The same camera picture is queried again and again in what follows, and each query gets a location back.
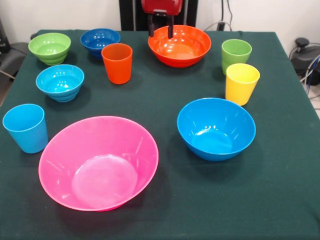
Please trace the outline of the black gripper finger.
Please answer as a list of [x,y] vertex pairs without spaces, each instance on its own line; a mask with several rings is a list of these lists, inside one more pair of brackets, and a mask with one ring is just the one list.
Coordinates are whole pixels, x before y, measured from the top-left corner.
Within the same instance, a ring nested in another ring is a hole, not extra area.
[[150,37],[154,37],[155,25],[153,22],[153,14],[148,14],[147,24],[148,24],[148,34]]
[[173,15],[167,15],[168,20],[168,39],[173,38],[173,27],[174,27],[174,16]]

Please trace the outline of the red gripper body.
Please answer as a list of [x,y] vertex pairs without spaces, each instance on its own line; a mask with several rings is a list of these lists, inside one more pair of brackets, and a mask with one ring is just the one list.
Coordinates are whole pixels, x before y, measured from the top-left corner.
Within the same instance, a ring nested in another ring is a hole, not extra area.
[[183,6],[183,0],[141,0],[145,13],[161,13],[166,15],[178,15]]

